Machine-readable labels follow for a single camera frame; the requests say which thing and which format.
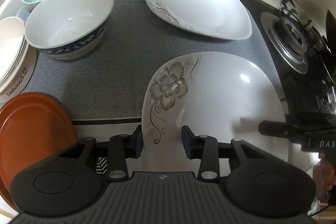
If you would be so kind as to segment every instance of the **white plate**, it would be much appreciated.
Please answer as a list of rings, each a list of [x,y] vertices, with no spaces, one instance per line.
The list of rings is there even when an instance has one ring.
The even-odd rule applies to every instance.
[[[18,70],[17,65],[20,63],[20,61],[22,60],[22,55],[25,52],[27,46],[27,42],[23,41],[21,49],[19,51],[19,54],[15,60],[15,62],[13,63],[13,65],[11,66],[11,69],[8,70],[7,74],[5,75],[5,77],[0,81],[0,90],[2,90],[4,83],[8,82],[8,79],[12,77],[13,72]]]
[[[242,138],[287,161],[288,140],[258,132],[264,119],[284,122],[285,115],[272,83],[258,66],[223,52],[175,58],[157,70],[143,103],[143,153],[149,170],[197,174],[200,160],[185,155],[183,125],[219,142]],[[230,173],[226,159],[220,160],[220,173]]]
[[[250,17],[240,0],[146,0],[151,11],[168,23],[209,37],[247,39]]]
[[[19,17],[0,20],[0,84],[19,58],[24,43],[25,24]]]
[[[24,90],[34,72],[36,57],[36,49],[26,43],[15,73],[10,74],[9,80],[0,87],[0,103],[7,102]]]

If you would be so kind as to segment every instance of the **gas stove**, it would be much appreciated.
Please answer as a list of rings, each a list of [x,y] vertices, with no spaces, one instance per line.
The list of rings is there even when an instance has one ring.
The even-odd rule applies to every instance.
[[[305,24],[298,20],[292,0],[283,0],[280,9],[261,0],[240,1],[263,35],[285,93],[281,100],[287,102],[289,113],[336,114],[336,75],[331,58],[323,58],[329,50],[326,39],[310,26],[311,20]]]

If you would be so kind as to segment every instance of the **striped object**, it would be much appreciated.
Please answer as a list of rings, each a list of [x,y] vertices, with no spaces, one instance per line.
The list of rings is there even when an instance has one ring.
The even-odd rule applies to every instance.
[[[106,168],[107,168],[107,159],[105,157],[98,158],[96,173],[99,175],[104,175],[106,173]]]

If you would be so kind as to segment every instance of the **blue pattern rim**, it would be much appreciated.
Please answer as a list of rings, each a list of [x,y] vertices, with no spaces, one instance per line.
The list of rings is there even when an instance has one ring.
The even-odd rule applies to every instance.
[[[90,42],[95,40],[107,27],[109,19],[104,21],[102,25],[100,25],[97,29],[95,29],[93,32],[89,33],[87,36],[76,40],[70,44],[57,47],[57,48],[48,48],[48,49],[39,49],[40,51],[50,54],[50,55],[58,55],[58,54],[65,54],[68,52],[73,52],[75,50],[78,50],[86,45],[88,45]]]

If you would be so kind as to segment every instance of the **floral plate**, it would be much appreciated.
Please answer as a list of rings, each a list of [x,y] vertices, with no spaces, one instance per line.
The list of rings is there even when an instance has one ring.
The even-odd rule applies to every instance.
[[[247,39],[250,17],[240,0],[146,0],[161,19],[183,30],[223,39]]]
[[[181,127],[219,142],[242,138],[287,161],[288,140],[258,132],[262,120],[284,122],[281,102],[265,73],[252,62],[223,52],[198,52],[170,60],[157,70],[142,108],[144,151],[151,172],[198,172],[187,159]],[[221,175],[230,169],[220,160]]]

